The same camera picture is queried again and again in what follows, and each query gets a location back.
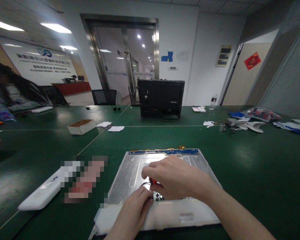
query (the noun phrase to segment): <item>red diamond sign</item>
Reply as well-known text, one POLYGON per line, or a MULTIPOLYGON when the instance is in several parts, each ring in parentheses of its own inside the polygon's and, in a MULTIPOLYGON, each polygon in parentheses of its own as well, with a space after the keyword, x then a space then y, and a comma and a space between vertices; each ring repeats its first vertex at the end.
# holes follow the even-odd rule
POLYGON ((250 56, 247 60, 244 61, 244 63, 246 64, 248 70, 255 67, 260 62, 261 62, 261 59, 260 59, 257 52, 254 53, 252 56, 250 56))

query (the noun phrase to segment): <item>door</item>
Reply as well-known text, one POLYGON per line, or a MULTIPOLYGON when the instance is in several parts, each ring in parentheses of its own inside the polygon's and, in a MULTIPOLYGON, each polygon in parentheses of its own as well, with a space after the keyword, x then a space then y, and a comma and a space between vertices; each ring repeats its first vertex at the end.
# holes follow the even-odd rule
POLYGON ((223 106, 244 105, 246 103, 250 90, 253 87, 271 45, 272 43, 245 43, 243 45, 229 87, 222 102, 223 106), (244 61, 256 52, 258 53, 261 62, 248 70, 244 61))
POLYGON ((137 79, 154 79, 159 73, 155 26, 93 22, 90 29, 102 88, 139 105, 137 79))

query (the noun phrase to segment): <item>small cardboard box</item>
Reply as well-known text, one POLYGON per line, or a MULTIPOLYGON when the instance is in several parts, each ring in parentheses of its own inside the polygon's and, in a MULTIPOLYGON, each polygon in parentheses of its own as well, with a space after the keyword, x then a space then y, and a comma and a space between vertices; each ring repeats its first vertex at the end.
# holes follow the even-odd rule
POLYGON ((90 130, 94 129, 96 127, 96 124, 91 119, 83 119, 79 122, 75 122, 68 126, 68 129, 71 134, 74 135, 83 135, 90 130))

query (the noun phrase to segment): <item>dark hair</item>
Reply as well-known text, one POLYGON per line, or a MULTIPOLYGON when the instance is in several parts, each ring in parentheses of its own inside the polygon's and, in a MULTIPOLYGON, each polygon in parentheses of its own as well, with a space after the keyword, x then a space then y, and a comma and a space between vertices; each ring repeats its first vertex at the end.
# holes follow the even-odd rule
MULTIPOLYGON (((0 74, 7 75, 9 83, 14 84, 14 86, 19 90, 20 94, 29 101, 38 102, 43 105, 49 104, 48 97, 37 84, 14 74, 13 70, 10 67, 0 63, 0 74)), ((10 98, 10 94, 6 86, 6 84, 0 83, 0 93, 5 98, 7 103, 13 106, 14 103, 10 98)))

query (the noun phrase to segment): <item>blue circuit board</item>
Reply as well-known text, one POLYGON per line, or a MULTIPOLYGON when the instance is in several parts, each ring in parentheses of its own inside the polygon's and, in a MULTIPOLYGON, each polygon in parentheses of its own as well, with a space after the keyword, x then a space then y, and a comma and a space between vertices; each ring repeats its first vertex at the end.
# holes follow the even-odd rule
POLYGON ((199 154, 199 150, 197 148, 189 148, 189 149, 165 149, 165 150, 137 150, 137 151, 129 151, 129 155, 132 154, 151 154, 151 153, 164 153, 166 156, 171 154, 199 154))

